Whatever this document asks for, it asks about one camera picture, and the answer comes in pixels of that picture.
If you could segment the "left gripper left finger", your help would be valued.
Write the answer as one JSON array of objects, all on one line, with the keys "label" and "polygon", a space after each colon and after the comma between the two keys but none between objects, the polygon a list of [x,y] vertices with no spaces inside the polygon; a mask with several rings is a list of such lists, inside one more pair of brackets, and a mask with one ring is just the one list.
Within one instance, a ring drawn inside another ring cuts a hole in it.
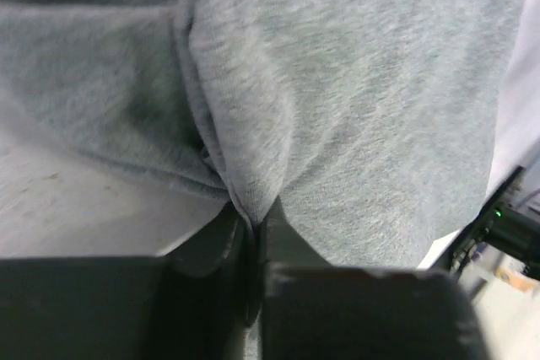
[{"label": "left gripper left finger", "polygon": [[233,206],[163,256],[1,263],[1,357],[240,359],[245,229]]}]

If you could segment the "grey t shirt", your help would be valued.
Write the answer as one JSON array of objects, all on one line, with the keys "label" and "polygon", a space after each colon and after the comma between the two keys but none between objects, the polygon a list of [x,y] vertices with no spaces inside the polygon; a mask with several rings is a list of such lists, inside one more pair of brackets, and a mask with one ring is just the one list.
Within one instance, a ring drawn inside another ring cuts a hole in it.
[{"label": "grey t shirt", "polygon": [[1,0],[1,85],[72,147],[329,261],[416,266],[489,190],[524,0]]}]

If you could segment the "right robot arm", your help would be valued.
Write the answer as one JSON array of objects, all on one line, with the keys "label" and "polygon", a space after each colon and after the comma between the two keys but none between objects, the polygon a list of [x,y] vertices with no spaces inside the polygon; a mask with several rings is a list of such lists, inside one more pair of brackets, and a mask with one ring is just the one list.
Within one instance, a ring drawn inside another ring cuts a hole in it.
[{"label": "right robot arm", "polygon": [[525,275],[538,280],[539,217],[526,214],[522,209],[539,195],[539,190],[531,191],[519,201],[516,199],[520,186],[531,172],[529,168],[516,167],[431,268],[457,277],[472,261],[475,249],[487,244],[522,262]]}]

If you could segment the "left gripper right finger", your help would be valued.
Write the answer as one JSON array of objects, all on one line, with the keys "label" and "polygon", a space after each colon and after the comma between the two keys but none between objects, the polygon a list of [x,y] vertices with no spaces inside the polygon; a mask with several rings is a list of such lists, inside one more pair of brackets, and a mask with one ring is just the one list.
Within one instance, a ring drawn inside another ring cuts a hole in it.
[{"label": "left gripper right finger", "polygon": [[472,304],[444,271],[325,262],[276,203],[260,227],[263,359],[488,359]]}]

